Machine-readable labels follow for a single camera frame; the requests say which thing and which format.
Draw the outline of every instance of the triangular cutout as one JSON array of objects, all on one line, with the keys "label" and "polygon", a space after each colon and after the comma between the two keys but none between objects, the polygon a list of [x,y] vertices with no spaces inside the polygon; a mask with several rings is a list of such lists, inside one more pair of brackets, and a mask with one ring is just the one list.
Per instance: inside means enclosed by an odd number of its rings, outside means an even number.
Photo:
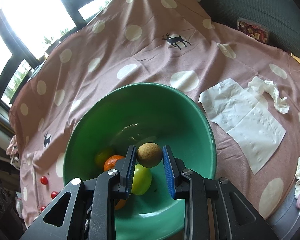
[{"label": "triangular cutout", "polygon": [[256,221],[256,217],[242,202],[238,195],[234,192],[229,193],[231,203],[234,209],[235,218],[240,226]]},{"label": "triangular cutout", "polygon": [[58,200],[58,202],[45,215],[43,221],[56,227],[61,227],[63,224],[63,220],[65,219],[70,197],[70,192],[64,193],[64,195]]}]

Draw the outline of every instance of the orange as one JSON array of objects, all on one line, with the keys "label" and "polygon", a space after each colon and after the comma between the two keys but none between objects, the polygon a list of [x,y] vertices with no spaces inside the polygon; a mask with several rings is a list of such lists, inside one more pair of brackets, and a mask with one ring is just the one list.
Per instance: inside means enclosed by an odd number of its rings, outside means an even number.
[{"label": "orange", "polygon": [[113,155],[109,159],[106,160],[105,165],[103,166],[103,171],[108,171],[110,169],[114,169],[114,166],[117,160],[123,159],[124,157],[121,155]]},{"label": "orange", "polygon": [[117,204],[115,204],[114,206],[114,210],[118,210],[124,207],[124,205],[126,204],[127,200],[126,199],[120,199]]}]

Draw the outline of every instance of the black deer silhouette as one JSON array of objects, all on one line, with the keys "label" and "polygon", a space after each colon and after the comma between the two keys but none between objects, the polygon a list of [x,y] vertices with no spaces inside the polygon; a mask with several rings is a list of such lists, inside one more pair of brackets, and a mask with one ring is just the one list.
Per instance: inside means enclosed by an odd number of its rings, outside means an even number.
[{"label": "black deer silhouette", "polygon": [[49,136],[49,138],[47,138],[48,132],[46,132],[46,134],[44,135],[44,143],[43,143],[43,147],[45,148],[51,140],[51,135]]},{"label": "black deer silhouette", "polygon": [[170,45],[172,45],[173,47],[179,48],[180,50],[181,50],[181,48],[180,48],[180,47],[178,46],[178,44],[177,44],[178,41],[182,42],[182,43],[184,44],[185,47],[187,47],[187,45],[185,44],[185,42],[186,42],[186,43],[189,43],[190,46],[191,46],[191,43],[188,42],[188,41],[185,41],[180,35],[177,36],[177,37],[171,38],[171,37],[170,37],[170,33],[167,33],[166,35],[163,35],[163,36],[162,36],[162,39],[163,39],[164,41],[167,41],[168,43],[170,43]]}]

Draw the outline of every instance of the bowl rim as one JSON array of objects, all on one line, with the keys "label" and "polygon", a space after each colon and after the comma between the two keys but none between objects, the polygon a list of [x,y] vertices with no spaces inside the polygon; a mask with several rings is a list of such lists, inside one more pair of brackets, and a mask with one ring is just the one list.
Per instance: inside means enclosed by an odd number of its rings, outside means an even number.
[{"label": "bowl rim", "polygon": [[[208,122],[208,119],[207,117],[204,115],[203,111],[199,108],[199,106],[190,98],[188,97],[186,94],[182,93],[181,91],[173,88],[173,87],[170,87],[170,86],[167,86],[167,85],[164,85],[164,84],[159,84],[159,83],[150,83],[150,82],[145,82],[145,83],[133,83],[133,84],[129,84],[129,85],[126,85],[126,86],[123,86],[123,87],[120,87],[120,88],[117,88],[115,89],[114,91],[108,93],[107,95],[105,95],[103,98],[101,98],[98,102],[96,102],[84,115],[83,117],[79,120],[79,122],[75,125],[74,129],[73,129],[73,132],[70,136],[70,139],[67,143],[67,147],[66,147],[66,151],[65,151],[65,156],[64,156],[64,162],[63,162],[63,184],[64,184],[64,187],[66,186],[66,181],[65,181],[65,163],[66,163],[66,156],[67,156],[67,152],[68,152],[68,149],[69,147],[71,146],[71,139],[73,138],[73,136],[75,136],[76,133],[78,133],[78,131],[80,130],[80,127],[82,126],[82,120],[84,120],[84,118],[87,118],[87,116],[89,116],[89,113],[91,113],[91,111],[98,106],[98,104],[101,104],[104,100],[106,100],[106,98],[119,91],[119,90],[122,90],[122,89],[125,89],[127,87],[131,87],[131,86],[155,86],[155,87],[161,87],[161,88],[164,88],[164,89],[167,89],[167,90],[170,90],[174,93],[176,93],[177,95],[179,95],[180,97],[182,97],[185,101],[187,101],[187,103],[189,103],[193,108],[194,110],[197,112],[197,114],[200,116],[208,134],[210,135],[210,150],[211,152],[213,153],[212,155],[212,160],[211,160],[211,164],[210,164],[210,169],[211,169],[211,172],[210,172],[210,178],[208,179],[214,179],[215,177],[215,174],[216,174],[216,168],[217,168],[217,149],[216,149],[216,143],[215,143],[215,139],[214,139],[214,136],[213,136],[213,133],[212,133],[212,129],[209,125],[209,122]],[[167,237],[170,237],[174,234],[176,234],[177,232],[179,232],[182,228],[184,227],[184,225],[180,225],[178,226],[178,228],[176,228],[174,231],[172,231],[171,233],[161,237],[161,238],[158,238],[156,240],[162,240],[162,239],[165,239]]]}]

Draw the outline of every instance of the sky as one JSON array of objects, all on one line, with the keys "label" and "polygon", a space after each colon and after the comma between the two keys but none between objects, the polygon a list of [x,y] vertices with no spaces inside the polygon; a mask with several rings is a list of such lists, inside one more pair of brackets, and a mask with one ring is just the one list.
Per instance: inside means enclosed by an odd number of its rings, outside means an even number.
[{"label": "sky", "polygon": [[[80,8],[79,12],[87,19],[97,13],[105,1],[94,0]],[[60,0],[6,0],[2,11],[10,26],[37,58],[49,47],[42,44],[44,36],[57,40],[61,37],[60,30],[75,27]],[[11,55],[0,37],[0,74]]]}]

